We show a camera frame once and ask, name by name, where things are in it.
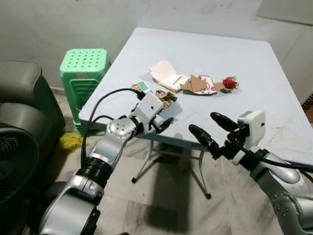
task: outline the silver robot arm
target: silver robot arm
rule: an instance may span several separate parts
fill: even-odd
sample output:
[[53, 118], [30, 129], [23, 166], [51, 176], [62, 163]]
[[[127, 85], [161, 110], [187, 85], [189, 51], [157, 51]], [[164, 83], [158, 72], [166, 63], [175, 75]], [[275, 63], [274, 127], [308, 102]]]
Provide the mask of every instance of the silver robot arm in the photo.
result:
[[[285, 163], [272, 153], [264, 158]], [[313, 188], [299, 170], [259, 163], [250, 176], [270, 199], [286, 235], [313, 235]]]
[[265, 113], [247, 112], [238, 118], [238, 123], [218, 113], [211, 113], [211, 117], [230, 132], [224, 146], [219, 147], [206, 131], [195, 125], [189, 126], [190, 132], [215, 160], [224, 156], [250, 171], [251, 178], [270, 199], [285, 235], [313, 235], [313, 188], [308, 187], [301, 172], [265, 163], [242, 151], [250, 150], [259, 158], [290, 164], [257, 147], [265, 134]]
[[163, 103], [153, 93], [147, 93], [129, 117], [113, 120], [107, 125], [104, 137], [45, 211], [40, 222], [40, 235], [94, 233], [100, 215], [96, 206], [126, 143], [134, 136], [151, 131], [150, 125], [160, 133], [173, 120], [170, 118], [161, 125], [154, 121], [162, 108]]

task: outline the trash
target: trash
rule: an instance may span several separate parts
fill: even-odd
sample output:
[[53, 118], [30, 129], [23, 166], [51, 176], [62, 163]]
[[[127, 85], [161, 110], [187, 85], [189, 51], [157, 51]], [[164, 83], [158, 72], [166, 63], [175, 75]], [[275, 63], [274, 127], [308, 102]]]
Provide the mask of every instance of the trash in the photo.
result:
[[185, 84], [189, 79], [189, 77], [177, 73], [169, 62], [157, 63], [150, 68], [150, 74], [155, 82], [175, 93], [179, 92], [180, 85]]
[[227, 77], [223, 82], [214, 83], [214, 86], [217, 91], [231, 93], [233, 89], [237, 89], [239, 86], [239, 83], [236, 80], [236, 76]]
[[81, 147], [83, 142], [83, 138], [80, 136], [80, 134], [75, 133], [64, 133], [60, 137], [60, 147], [63, 150], [71, 151], [75, 148]]
[[191, 75], [190, 82], [187, 85], [181, 85], [180, 87], [182, 90], [188, 90], [194, 94], [216, 93], [212, 78], [207, 75]]
[[177, 101], [176, 95], [171, 92], [164, 92], [161, 90], [157, 90], [156, 96], [163, 102], [164, 109], [167, 109], [173, 104], [173, 102]]

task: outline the floor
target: floor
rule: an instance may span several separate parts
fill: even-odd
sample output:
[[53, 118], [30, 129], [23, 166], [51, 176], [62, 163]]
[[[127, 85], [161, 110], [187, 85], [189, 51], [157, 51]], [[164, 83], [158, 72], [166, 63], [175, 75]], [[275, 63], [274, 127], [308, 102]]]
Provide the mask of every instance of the floor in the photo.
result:
[[[56, 95], [66, 118], [66, 131], [75, 132], [65, 96]], [[101, 136], [88, 138], [87, 152]], [[131, 179], [148, 151], [149, 141], [132, 140], [112, 174], [99, 210], [96, 234], [117, 235], [281, 235], [281, 229], [266, 195], [240, 166], [224, 158], [204, 158], [212, 199], [199, 187], [198, 162], [181, 164], [176, 157], [160, 156], [149, 163], [136, 184]], [[159, 143], [158, 148], [183, 151]], [[68, 180], [80, 165], [80, 149], [56, 150], [56, 165], [63, 163], [57, 180]]]

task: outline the fan grille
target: fan grille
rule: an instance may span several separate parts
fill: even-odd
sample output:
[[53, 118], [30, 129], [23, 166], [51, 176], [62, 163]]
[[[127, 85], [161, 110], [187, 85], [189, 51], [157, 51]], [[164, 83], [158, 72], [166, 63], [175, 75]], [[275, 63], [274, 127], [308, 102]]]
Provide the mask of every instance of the fan grille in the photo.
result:
[[38, 146], [26, 131], [14, 127], [0, 128], [0, 161], [13, 165], [0, 180], [0, 203], [13, 196], [30, 178], [36, 168]]

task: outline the gray sofa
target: gray sofa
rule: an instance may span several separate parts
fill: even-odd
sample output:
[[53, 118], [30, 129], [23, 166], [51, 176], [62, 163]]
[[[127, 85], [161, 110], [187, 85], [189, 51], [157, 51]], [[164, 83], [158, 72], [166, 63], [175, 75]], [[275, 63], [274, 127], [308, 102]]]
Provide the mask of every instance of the gray sofa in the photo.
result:
[[36, 63], [0, 62], [0, 122], [29, 132], [39, 145], [32, 180], [44, 169], [65, 127], [60, 107]]

